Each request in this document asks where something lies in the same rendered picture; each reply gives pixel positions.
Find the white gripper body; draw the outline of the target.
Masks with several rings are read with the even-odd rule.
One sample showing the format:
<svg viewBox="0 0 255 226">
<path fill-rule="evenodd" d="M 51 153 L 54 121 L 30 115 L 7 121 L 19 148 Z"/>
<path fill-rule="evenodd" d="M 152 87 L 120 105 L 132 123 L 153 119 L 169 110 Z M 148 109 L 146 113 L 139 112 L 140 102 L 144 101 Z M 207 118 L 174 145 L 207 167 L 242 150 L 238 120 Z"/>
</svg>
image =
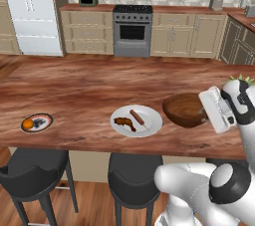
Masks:
<svg viewBox="0 0 255 226">
<path fill-rule="evenodd" d="M 199 93 L 198 97 L 216 133 L 223 133 L 236 125 L 234 113 L 217 87 Z"/>
</svg>

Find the large wooden bowl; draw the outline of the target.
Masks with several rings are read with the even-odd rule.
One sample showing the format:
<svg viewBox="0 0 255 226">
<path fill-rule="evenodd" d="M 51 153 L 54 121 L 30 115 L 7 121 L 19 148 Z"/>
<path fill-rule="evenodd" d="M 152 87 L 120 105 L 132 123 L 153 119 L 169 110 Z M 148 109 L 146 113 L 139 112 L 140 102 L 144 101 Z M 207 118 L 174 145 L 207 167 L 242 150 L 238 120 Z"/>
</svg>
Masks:
<svg viewBox="0 0 255 226">
<path fill-rule="evenodd" d="M 186 128 L 196 127 L 208 120 L 196 93 L 172 95 L 163 101 L 162 109 L 172 122 Z"/>
</svg>

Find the white dinner plate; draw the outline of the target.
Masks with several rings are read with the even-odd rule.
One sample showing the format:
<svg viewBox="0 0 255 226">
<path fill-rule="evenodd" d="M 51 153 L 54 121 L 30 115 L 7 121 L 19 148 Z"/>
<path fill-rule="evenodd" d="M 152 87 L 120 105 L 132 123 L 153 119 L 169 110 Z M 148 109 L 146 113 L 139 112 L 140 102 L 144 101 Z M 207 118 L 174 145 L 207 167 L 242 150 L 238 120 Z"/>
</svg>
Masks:
<svg viewBox="0 0 255 226">
<path fill-rule="evenodd" d="M 129 113 L 130 110 L 134 110 L 144 121 L 146 129 L 143 125 L 140 125 L 135 118 Z M 114 122 L 116 117 L 127 117 L 131 119 L 136 132 L 131 131 L 130 127 L 127 125 L 118 125 Z M 113 112 L 111 115 L 111 126 L 112 128 L 125 136 L 128 137 L 146 137 L 157 133 L 162 127 L 161 115 L 146 106 L 141 105 L 130 105 L 121 107 Z"/>
</svg>

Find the brown cooked meat piece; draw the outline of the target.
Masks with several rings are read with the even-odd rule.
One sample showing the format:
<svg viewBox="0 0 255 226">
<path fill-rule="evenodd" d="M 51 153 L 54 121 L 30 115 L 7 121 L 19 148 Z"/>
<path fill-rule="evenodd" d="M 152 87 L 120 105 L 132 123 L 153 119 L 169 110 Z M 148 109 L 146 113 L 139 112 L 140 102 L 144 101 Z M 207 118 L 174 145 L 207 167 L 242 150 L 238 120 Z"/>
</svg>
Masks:
<svg viewBox="0 0 255 226">
<path fill-rule="evenodd" d="M 114 122 L 118 125 L 127 125 L 130 127 L 131 131 L 136 132 L 136 129 L 133 126 L 131 119 L 127 117 L 116 117 L 114 119 Z"/>
</svg>

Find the small dark-rimmed plate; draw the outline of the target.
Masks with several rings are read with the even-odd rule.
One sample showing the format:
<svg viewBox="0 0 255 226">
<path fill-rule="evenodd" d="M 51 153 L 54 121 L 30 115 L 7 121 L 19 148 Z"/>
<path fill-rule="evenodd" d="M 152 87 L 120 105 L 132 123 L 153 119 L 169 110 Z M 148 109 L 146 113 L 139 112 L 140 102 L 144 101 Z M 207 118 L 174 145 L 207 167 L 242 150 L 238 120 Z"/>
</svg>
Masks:
<svg viewBox="0 0 255 226">
<path fill-rule="evenodd" d="M 31 119 L 34 122 L 34 126 L 30 129 L 25 129 L 23 127 L 23 121 L 25 119 Z M 32 115 L 26 117 L 25 119 L 21 123 L 21 129 L 23 131 L 29 132 L 29 133 L 36 133 L 36 132 L 44 131 L 47 128 L 49 128 L 54 122 L 53 117 L 48 113 L 32 114 Z"/>
</svg>

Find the green leafy plant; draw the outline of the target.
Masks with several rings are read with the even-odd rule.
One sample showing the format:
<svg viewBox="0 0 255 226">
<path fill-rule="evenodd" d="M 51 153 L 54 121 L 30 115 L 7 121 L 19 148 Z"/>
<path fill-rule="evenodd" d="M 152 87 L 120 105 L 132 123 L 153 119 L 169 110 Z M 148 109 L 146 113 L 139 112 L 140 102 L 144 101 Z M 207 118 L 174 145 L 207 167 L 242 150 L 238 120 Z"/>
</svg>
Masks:
<svg viewBox="0 0 255 226">
<path fill-rule="evenodd" d="M 238 76 L 229 76 L 229 79 L 227 80 L 226 83 L 234 80 L 239 80 L 239 81 L 245 81 L 249 86 L 255 86 L 255 79 L 250 78 L 250 77 L 244 77 L 242 74 L 239 74 Z"/>
</svg>

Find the dark beige side cabinet run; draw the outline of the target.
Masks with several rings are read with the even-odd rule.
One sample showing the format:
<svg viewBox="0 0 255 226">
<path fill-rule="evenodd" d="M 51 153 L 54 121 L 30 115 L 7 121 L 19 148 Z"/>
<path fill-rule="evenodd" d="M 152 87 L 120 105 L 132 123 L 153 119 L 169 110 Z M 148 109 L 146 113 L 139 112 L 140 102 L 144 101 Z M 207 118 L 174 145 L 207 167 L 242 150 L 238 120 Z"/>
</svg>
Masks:
<svg viewBox="0 0 255 226">
<path fill-rule="evenodd" d="M 255 33 L 229 17 L 219 60 L 230 65 L 255 66 Z"/>
</svg>

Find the beige door cabinet run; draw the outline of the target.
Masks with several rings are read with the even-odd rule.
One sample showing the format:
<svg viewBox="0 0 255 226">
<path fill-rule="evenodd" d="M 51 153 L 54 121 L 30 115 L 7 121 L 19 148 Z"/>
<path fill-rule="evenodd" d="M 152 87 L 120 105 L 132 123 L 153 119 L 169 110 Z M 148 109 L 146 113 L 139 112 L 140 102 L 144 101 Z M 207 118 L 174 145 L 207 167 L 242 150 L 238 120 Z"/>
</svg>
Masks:
<svg viewBox="0 0 255 226">
<path fill-rule="evenodd" d="M 154 13 L 150 54 L 216 59 L 226 19 L 225 15 Z"/>
</svg>

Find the sausage on a stick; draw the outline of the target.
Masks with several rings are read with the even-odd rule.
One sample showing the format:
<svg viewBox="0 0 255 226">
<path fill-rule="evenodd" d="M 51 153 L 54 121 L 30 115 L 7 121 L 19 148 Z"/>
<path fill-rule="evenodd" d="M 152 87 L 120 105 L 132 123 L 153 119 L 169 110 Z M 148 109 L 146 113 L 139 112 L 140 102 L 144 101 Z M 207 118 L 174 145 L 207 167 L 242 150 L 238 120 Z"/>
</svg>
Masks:
<svg viewBox="0 0 255 226">
<path fill-rule="evenodd" d="M 143 119 L 134 111 L 134 110 L 130 110 L 129 113 L 135 118 L 135 120 L 140 124 L 143 125 L 146 129 L 148 129 L 145 126 L 145 123 L 143 121 Z"/>
</svg>

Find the silver toaster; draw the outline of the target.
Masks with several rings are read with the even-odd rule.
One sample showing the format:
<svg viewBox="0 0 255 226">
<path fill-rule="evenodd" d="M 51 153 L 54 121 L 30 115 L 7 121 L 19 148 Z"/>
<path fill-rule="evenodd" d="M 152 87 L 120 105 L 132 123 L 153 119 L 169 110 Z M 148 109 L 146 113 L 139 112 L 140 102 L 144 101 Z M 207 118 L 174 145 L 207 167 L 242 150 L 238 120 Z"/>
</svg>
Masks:
<svg viewBox="0 0 255 226">
<path fill-rule="evenodd" d="M 244 15 L 246 17 L 255 17 L 255 5 L 246 6 Z"/>
</svg>

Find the black bar stool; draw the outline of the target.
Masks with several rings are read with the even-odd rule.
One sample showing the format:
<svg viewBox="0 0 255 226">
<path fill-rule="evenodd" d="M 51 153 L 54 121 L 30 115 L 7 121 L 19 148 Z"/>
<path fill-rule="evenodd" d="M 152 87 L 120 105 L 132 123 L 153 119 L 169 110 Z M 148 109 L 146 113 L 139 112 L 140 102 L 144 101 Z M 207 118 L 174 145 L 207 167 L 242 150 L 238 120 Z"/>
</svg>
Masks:
<svg viewBox="0 0 255 226">
<path fill-rule="evenodd" d="M 154 173 L 161 165 L 161 155 L 111 154 L 108 183 L 115 200 L 116 226 L 122 226 L 122 207 L 145 208 L 145 226 L 151 226 L 153 204 L 160 193 Z"/>
<path fill-rule="evenodd" d="M 29 219 L 24 202 L 38 200 L 50 226 L 57 226 L 50 192 L 67 173 L 75 212 L 79 212 L 71 162 L 67 150 L 18 147 L 8 163 L 0 167 L 0 184 L 11 196 L 24 226 Z"/>
</svg>

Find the grey coffee machine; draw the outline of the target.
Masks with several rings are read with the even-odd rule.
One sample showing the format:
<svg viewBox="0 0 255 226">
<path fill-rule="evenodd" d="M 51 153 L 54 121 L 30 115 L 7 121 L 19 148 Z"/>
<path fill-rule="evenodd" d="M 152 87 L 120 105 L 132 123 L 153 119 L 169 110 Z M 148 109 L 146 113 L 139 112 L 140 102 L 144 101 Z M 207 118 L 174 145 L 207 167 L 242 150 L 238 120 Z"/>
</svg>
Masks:
<svg viewBox="0 0 255 226">
<path fill-rule="evenodd" d="M 209 9 L 212 11 L 221 11 L 223 9 L 224 0 L 210 0 Z"/>
</svg>

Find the grey oven with hob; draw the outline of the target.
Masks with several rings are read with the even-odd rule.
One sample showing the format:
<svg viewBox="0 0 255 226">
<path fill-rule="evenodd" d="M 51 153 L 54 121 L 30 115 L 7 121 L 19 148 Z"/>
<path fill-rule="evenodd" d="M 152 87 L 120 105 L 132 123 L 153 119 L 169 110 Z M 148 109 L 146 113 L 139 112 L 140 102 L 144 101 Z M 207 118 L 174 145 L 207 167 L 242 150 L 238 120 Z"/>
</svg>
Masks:
<svg viewBox="0 0 255 226">
<path fill-rule="evenodd" d="M 114 17 L 114 55 L 148 58 L 150 52 L 152 6 L 116 5 Z"/>
</svg>

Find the beige drawer cabinet run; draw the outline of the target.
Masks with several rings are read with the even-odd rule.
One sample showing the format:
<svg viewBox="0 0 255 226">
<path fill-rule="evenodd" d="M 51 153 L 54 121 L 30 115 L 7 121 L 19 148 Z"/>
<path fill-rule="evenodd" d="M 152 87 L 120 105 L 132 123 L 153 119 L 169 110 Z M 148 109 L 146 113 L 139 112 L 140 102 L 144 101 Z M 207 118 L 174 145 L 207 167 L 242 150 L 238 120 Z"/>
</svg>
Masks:
<svg viewBox="0 0 255 226">
<path fill-rule="evenodd" d="M 68 53 L 114 53 L 112 12 L 63 11 L 61 16 Z"/>
</svg>

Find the beige tall cabinet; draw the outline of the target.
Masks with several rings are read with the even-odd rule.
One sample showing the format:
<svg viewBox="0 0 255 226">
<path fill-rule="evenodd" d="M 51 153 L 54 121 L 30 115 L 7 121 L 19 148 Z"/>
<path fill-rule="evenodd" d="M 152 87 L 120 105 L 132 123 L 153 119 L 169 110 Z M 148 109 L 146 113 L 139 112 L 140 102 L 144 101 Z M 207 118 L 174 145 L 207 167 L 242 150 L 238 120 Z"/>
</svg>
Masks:
<svg viewBox="0 0 255 226">
<path fill-rule="evenodd" d="M 21 54 L 6 0 L 0 0 L 0 54 Z"/>
</svg>

